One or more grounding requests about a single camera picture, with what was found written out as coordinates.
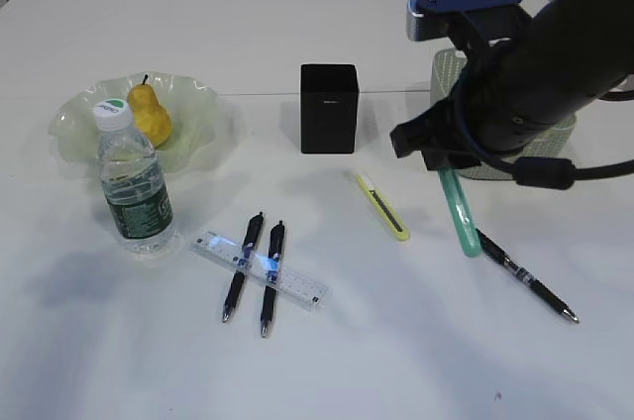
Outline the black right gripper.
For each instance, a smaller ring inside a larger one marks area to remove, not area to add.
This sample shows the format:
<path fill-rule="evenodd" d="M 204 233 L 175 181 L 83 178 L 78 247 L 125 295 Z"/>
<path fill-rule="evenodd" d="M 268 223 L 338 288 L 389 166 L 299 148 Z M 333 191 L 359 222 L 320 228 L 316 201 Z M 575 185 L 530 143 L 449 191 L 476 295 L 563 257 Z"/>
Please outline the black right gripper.
<path fill-rule="evenodd" d="M 502 41 L 463 67 L 449 95 L 430 110 L 389 133 L 397 158 L 421 152 L 430 171 L 479 166 L 458 130 L 455 103 L 462 106 L 474 140 L 488 153 L 510 157 L 584 106 L 575 94 L 553 86 L 547 64 L 522 42 Z"/>

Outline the black blue right robot arm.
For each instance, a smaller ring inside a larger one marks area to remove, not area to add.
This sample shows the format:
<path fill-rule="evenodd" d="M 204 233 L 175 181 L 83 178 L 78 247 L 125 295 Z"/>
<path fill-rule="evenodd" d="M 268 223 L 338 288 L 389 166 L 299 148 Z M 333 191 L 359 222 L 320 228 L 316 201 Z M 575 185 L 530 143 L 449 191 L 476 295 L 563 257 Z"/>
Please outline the black blue right robot arm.
<path fill-rule="evenodd" d="M 631 161 L 579 168 L 524 148 L 633 72 L 632 0 L 410 0 L 407 33 L 448 38 L 467 56 L 449 95 L 390 134 L 398 157 L 431 170 L 487 164 L 525 186 L 566 189 L 628 175 Z"/>

